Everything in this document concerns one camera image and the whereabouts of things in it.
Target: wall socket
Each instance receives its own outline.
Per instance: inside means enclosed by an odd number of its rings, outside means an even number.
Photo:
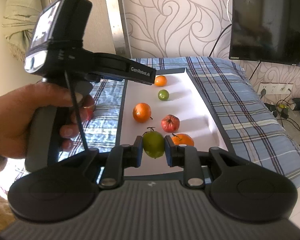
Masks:
[[[289,94],[290,89],[292,91],[292,83],[260,83],[258,89],[258,95],[261,95],[261,91],[266,89],[266,95],[279,95],[279,94]]]

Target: bed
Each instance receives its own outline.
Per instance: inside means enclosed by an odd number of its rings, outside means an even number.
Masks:
[[[188,68],[217,113],[235,153],[286,176],[296,187],[300,186],[299,145],[260,101],[239,65],[211,57],[143,58],[136,61],[157,70]],[[94,84],[91,92],[96,103],[94,118],[83,124],[90,148],[107,152],[115,146],[123,87],[124,81],[102,80]],[[74,149],[69,153],[61,152],[59,159],[82,150],[78,136],[74,139]],[[11,165],[15,168],[15,179],[27,174],[21,164]]]

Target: lime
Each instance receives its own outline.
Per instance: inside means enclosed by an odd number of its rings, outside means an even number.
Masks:
[[[158,98],[162,101],[167,101],[169,98],[169,92],[165,89],[162,89],[158,93]]]
[[[154,131],[145,132],[143,135],[143,149],[151,158],[159,158],[164,154],[164,138],[161,133]]]

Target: black circular disc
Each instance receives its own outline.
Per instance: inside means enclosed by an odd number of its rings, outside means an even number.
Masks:
[[[298,194],[287,178],[246,165],[226,168],[211,184],[210,197],[231,217],[266,222],[288,217]]]
[[[17,180],[8,201],[22,219],[56,222],[87,209],[95,195],[96,187],[76,169],[49,167]]]

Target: metal strip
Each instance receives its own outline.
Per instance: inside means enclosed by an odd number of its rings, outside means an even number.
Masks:
[[[123,0],[106,0],[114,49],[117,55],[131,58]]]

